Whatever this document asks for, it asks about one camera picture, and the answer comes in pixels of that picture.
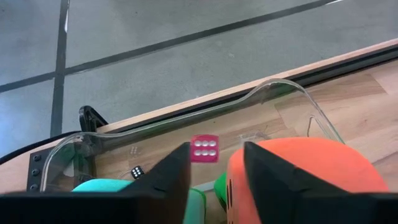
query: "gray floor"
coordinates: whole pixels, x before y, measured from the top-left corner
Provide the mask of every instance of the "gray floor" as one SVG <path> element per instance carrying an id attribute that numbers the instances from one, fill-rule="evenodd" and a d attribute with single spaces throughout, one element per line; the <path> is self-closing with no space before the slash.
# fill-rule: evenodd
<path id="1" fill-rule="evenodd" d="M 53 72 L 60 1 L 0 1 L 2 85 Z M 67 67 L 311 0 L 70 0 Z M 396 0 L 344 0 L 67 75 L 62 131 L 78 109 L 114 122 L 398 37 Z M 0 156 L 50 137 L 53 80 L 0 92 Z"/>

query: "die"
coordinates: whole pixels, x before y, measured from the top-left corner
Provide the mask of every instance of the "die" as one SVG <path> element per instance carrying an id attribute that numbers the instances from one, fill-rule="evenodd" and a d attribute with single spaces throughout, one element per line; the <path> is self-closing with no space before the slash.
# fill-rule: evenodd
<path id="1" fill-rule="evenodd" d="M 131 175 L 135 180 L 137 180 L 140 176 L 144 174 L 144 170 L 141 168 L 141 166 L 136 166 L 131 169 Z"/>
<path id="2" fill-rule="evenodd" d="M 191 138 L 191 162 L 218 162 L 218 136 L 199 134 Z"/>

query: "black bolt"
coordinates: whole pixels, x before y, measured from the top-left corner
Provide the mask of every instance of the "black bolt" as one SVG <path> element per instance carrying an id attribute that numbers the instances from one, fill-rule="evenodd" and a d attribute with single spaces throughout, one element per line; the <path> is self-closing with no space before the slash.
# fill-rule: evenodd
<path id="1" fill-rule="evenodd" d="M 40 161 L 41 159 L 42 159 L 42 156 L 41 156 L 41 155 L 36 155 L 36 156 L 33 157 L 33 160 L 34 160 L 35 162 Z"/>
<path id="2" fill-rule="evenodd" d="M 39 173 L 40 173 L 40 170 L 39 170 L 39 169 L 33 169 L 33 170 L 32 170 L 32 175 L 33 175 L 34 177 L 37 176 Z"/>
<path id="3" fill-rule="evenodd" d="M 30 186 L 30 190 L 37 190 L 39 188 L 39 186 L 37 184 L 32 184 Z"/>

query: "clear plastic container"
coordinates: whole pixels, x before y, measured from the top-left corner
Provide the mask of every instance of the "clear plastic container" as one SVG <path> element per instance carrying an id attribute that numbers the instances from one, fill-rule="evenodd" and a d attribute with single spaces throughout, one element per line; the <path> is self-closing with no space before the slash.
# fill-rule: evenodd
<path id="1" fill-rule="evenodd" d="M 273 79 L 228 103 L 117 134 L 76 133 L 60 142 L 44 165 L 41 191 L 71 191 L 92 178 L 131 179 L 145 172 L 196 134 L 215 134 L 220 159 L 192 164 L 192 187 L 210 190 L 228 158 L 245 141 L 311 136 L 343 142 L 300 85 Z"/>

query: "black die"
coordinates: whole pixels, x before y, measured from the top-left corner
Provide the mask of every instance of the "black die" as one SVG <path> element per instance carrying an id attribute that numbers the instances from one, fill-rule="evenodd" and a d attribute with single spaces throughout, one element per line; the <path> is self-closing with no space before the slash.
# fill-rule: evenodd
<path id="1" fill-rule="evenodd" d="M 144 170 L 141 166 L 136 166 L 131 169 L 131 175 L 135 180 L 137 180 L 140 176 L 144 175 Z"/>

